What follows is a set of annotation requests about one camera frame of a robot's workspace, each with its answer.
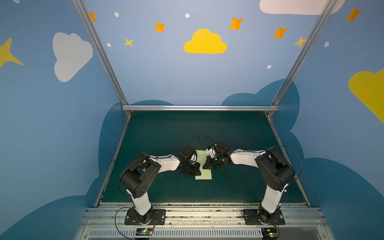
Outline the light green paper sheet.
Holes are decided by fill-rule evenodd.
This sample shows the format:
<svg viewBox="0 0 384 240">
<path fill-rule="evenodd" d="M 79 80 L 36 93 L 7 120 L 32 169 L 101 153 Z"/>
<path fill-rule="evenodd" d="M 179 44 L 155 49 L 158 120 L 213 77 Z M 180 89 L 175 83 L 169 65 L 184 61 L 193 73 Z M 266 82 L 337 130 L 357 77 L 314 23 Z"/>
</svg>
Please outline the light green paper sheet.
<svg viewBox="0 0 384 240">
<path fill-rule="evenodd" d="M 200 176 L 195 176 L 195 180 L 211 180 L 212 179 L 212 172 L 211 170 L 207 170 L 207 169 L 204 169 L 203 166 L 205 165 L 206 163 L 206 160 L 207 160 L 207 157 L 209 156 L 209 154 L 206 153 L 206 151 L 203 151 L 203 150 L 197 150 L 197 154 L 198 154 L 198 160 L 197 162 L 200 164 L 200 172 L 201 172 L 201 175 Z"/>
</svg>

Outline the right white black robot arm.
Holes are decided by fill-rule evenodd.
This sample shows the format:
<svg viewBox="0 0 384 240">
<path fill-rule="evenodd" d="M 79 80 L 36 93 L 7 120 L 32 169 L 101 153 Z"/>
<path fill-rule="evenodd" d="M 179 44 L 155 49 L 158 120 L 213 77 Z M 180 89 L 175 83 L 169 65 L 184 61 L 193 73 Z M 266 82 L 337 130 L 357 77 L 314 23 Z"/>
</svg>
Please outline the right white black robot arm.
<svg viewBox="0 0 384 240">
<path fill-rule="evenodd" d="M 281 224 L 284 217 L 281 212 L 281 198 L 286 188 L 294 180 L 296 172 L 287 159 L 281 155 L 279 146 L 266 150 L 250 151 L 236 149 L 229 151 L 218 144 L 208 147 L 207 170 L 219 169 L 224 164 L 244 165 L 259 169 L 267 187 L 264 198 L 254 214 L 245 215 L 247 221 L 261 225 Z"/>
</svg>

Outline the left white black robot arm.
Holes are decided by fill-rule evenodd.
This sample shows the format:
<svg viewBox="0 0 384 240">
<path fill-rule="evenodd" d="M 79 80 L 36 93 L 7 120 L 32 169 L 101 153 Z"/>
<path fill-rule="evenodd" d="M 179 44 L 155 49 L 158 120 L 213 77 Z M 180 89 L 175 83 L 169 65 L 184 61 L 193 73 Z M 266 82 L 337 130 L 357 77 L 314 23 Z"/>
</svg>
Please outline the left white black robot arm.
<svg viewBox="0 0 384 240">
<path fill-rule="evenodd" d="M 129 222 L 136 220 L 139 224 L 147 225 L 153 219 L 153 205 L 148 190 L 158 174 L 180 170 L 185 176 L 200 176 L 200 163 L 197 160 L 198 153 L 193 149 L 159 157 L 140 153 L 119 179 L 134 204 L 134 214 L 129 216 Z"/>
</svg>

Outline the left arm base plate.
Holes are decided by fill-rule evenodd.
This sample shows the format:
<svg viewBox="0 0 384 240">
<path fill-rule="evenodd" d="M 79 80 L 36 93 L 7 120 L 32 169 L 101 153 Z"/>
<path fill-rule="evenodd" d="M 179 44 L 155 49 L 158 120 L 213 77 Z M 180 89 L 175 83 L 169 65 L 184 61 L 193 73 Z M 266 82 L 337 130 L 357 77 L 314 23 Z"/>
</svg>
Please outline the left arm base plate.
<svg viewBox="0 0 384 240">
<path fill-rule="evenodd" d="M 164 225 L 166 217 L 165 209 L 150 209 L 141 216 L 136 210 L 129 209 L 125 218 L 125 225 Z"/>
</svg>

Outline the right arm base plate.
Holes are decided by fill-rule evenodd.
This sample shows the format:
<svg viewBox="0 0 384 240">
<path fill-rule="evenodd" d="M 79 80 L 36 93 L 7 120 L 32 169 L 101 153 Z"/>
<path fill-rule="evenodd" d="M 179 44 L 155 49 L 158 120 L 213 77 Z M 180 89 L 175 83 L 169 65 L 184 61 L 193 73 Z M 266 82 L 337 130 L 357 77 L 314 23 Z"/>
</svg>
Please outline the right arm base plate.
<svg viewBox="0 0 384 240">
<path fill-rule="evenodd" d="M 246 225 L 285 225 L 285 219 L 280 209 L 270 214 L 259 209 L 242 210 L 241 216 L 244 218 Z"/>
</svg>

